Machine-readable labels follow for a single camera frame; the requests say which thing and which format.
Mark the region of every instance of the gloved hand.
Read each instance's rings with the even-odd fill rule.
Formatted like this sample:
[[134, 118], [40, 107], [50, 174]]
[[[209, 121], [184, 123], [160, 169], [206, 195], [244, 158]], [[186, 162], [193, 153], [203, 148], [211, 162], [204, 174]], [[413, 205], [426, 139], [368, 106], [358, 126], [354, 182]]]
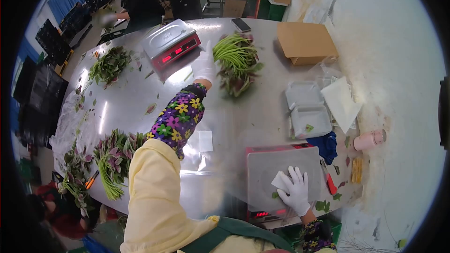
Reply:
[[281, 175], [281, 179], [289, 190], [289, 196], [280, 189], [277, 189], [278, 195], [286, 205], [294, 209], [297, 215], [305, 216], [310, 208], [308, 203], [308, 174], [305, 172], [302, 176], [300, 169], [295, 167], [294, 171], [292, 166], [289, 166], [288, 171], [294, 183], [284, 173]]
[[203, 78], [213, 83], [216, 79], [216, 65], [212, 54], [212, 43], [208, 41], [205, 50], [200, 52], [200, 56], [191, 64], [194, 78]]

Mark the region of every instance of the purple floral sleeve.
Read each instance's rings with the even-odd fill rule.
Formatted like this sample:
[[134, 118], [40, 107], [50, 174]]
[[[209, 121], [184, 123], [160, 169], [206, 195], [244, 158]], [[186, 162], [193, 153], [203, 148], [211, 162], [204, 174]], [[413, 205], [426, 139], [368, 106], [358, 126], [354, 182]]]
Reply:
[[[194, 83], [195, 87], [206, 96], [206, 88]], [[148, 139], [158, 139], [168, 144], [177, 154], [184, 158], [183, 147], [203, 118], [205, 108], [200, 98], [192, 92], [180, 91], [158, 115], [152, 129], [147, 133]]]
[[303, 243], [303, 252], [316, 252], [323, 248], [330, 248], [332, 250], [336, 250], [336, 245], [332, 240], [326, 240], [320, 238], [319, 227], [322, 224], [322, 220], [315, 220], [311, 223], [305, 225], [300, 233], [300, 237], [305, 240]]

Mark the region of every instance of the digital scale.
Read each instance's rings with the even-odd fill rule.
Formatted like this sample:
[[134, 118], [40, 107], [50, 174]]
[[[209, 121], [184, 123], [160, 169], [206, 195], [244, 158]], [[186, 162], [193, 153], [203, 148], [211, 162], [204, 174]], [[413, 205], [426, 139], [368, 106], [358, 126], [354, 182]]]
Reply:
[[297, 218], [281, 198], [273, 198], [277, 191], [272, 180], [278, 171], [288, 173], [289, 166], [298, 166], [308, 173], [308, 201], [320, 198], [321, 166], [319, 148], [311, 144], [247, 147], [247, 221], [265, 223]]
[[156, 70], [165, 70], [167, 65], [201, 44], [197, 31], [180, 19], [150, 34], [141, 45]]

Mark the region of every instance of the red jacket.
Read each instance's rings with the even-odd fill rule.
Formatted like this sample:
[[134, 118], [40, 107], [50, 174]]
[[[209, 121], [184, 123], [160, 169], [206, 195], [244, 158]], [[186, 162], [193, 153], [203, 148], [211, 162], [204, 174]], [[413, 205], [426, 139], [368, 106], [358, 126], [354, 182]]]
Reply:
[[[51, 189], [58, 189], [54, 181], [51, 181], [48, 185], [40, 186], [37, 189], [36, 194], [40, 195], [44, 201], [55, 201], [52, 194], [44, 196], [44, 194]], [[50, 215], [46, 215], [45, 219], [52, 220], [58, 211], [59, 208], [58, 205], [56, 205], [55, 211]], [[51, 225], [57, 233], [72, 239], [81, 239], [87, 233], [87, 231], [80, 225], [80, 219], [68, 214], [55, 218]]]

